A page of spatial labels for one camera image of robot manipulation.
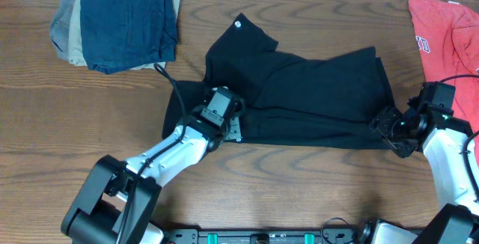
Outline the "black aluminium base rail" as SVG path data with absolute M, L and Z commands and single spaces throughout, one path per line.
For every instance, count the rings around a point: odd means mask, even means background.
M 194 228 L 165 231 L 161 244 L 348 244 L 369 243 L 370 227 L 326 227 L 317 231 L 205 231 Z

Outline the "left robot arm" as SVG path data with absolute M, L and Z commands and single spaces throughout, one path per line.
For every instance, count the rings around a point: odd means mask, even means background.
M 99 159 L 63 218 L 62 234 L 73 243 L 161 243 L 164 233 L 150 218 L 162 188 L 216 150 L 243 111 L 238 102 L 199 105 L 151 149 L 124 161 Z

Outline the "grey folded trousers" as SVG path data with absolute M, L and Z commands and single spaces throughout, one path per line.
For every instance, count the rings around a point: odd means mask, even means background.
M 75 0 L 60 0 L 58 9 L 49 25 L 49 37 L 58 58 L 68 60 L 70 19 Z

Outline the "black t-shirt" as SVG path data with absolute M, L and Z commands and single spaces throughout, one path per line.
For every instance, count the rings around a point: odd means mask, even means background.
M 239 120 L 245 143 L 385 149 L 369 123 L 394 98 L 374 47 L 308 60 L 277 45 L 238 15 L 207 52 L 203 80 L 178 82 L 162 135 L 170 135 L 182 112 L 200 105 L 208 90 L 225 86 L 245 101 Z

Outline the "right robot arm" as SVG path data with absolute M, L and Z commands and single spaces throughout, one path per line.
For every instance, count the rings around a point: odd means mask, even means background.
M 419 232 L 378 219 L 368 224 L 360 243 L 477 243 L 478 164 L 467 121 L 448 109 L 426 106 L 405 113 L 386 107 L 370 128 L 400 158 L 417 151 L 430 165 L 439 212 Z

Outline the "red t-shirt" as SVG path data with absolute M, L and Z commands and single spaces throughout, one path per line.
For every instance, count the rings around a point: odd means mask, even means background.
M 408 0 L 408 6 L 425 79 L 456 88 L 454 116 L 477 132 L 478 13 L 452 1 Z

